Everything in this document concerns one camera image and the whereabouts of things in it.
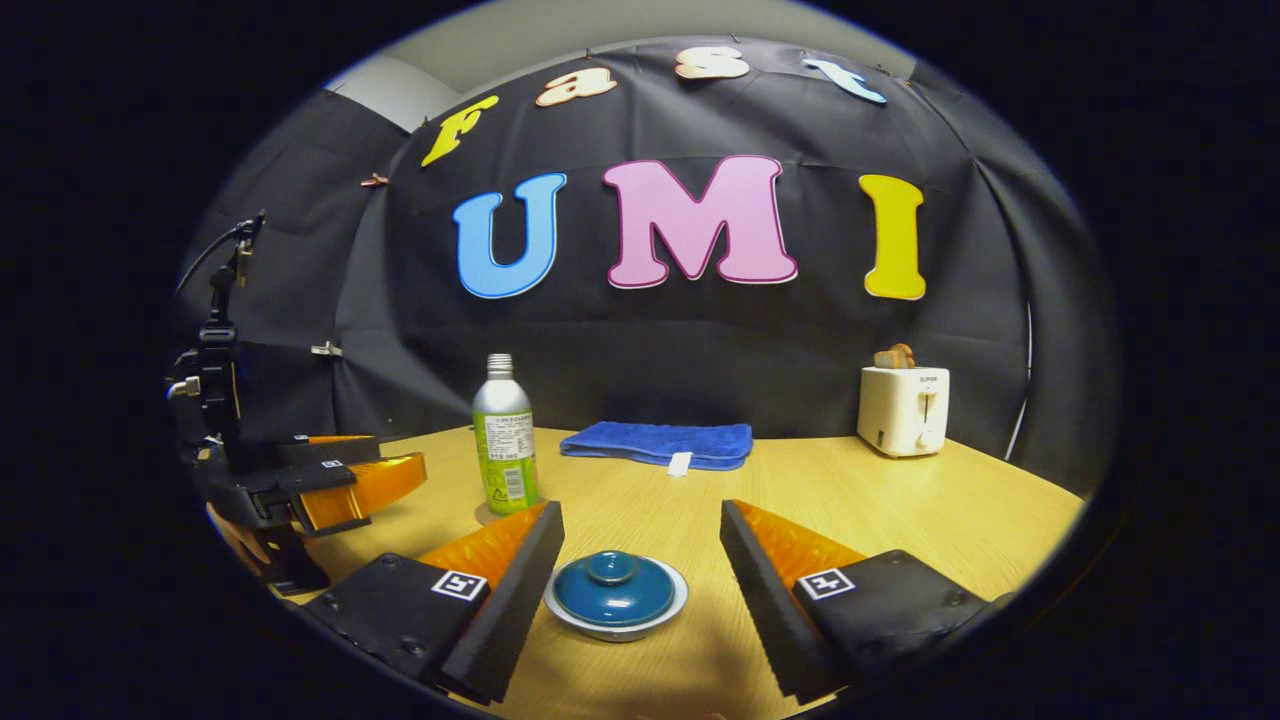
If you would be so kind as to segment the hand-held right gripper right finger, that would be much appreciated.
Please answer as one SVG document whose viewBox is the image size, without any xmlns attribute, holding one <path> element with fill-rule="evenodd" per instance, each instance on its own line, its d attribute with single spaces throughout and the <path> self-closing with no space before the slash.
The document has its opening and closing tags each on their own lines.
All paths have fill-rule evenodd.
<svg viewBox="0 0 1280 720">
<path fill-rule="evenodd" d="M 719 539 L 780 691 L 800 703 L 864 694 L 947 653 L 1010 603 L 904 550 L 865 556 L 741 500 Z"/>
</svg>

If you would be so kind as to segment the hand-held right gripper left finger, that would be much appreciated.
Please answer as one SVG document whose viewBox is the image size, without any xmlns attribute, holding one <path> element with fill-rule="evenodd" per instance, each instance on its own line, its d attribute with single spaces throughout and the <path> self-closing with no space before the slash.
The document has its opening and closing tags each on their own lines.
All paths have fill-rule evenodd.
<svg viewBox="0 0 1280 720">
<path fill-rule="evenodd" d="M 421 691 L 500 702 L 564 541 L 544 501 L 430 553 L 383 553 L 302 603 L 301 621 Z"/>
</svg>

